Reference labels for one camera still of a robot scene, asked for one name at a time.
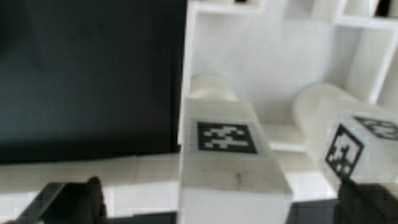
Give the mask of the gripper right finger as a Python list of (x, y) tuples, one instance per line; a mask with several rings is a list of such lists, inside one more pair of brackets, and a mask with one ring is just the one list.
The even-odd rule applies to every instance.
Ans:
[(380, 184), (341, 181), (332, 224), (398, 224), (398, 197)]

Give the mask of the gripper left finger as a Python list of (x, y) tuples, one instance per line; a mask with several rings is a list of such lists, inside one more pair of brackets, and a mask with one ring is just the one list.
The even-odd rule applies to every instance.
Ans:
[(106, 224), (101, 180), (49, 182), (16, 218), (16, 224)]

